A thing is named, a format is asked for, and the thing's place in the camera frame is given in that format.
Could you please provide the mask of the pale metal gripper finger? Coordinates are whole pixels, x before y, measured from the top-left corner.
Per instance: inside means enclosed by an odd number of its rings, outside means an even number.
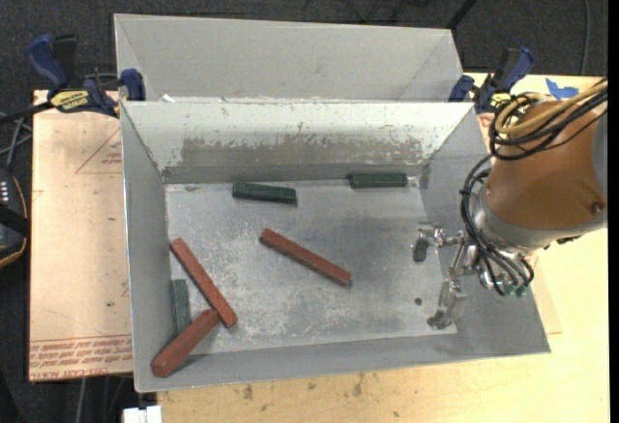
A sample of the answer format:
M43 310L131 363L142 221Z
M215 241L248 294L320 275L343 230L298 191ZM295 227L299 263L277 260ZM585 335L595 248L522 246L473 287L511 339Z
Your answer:
M461 277L453 268L449 269L439 291L435 313L427 319L427 324L435 330L443 330L457 324L462 317L468 295L462 290Z
M413 261L424 262L427 259L429 248L461 246L464 241L465 233L462 230L451 235L439 224L421 225L417 229L415 241L411 246Z

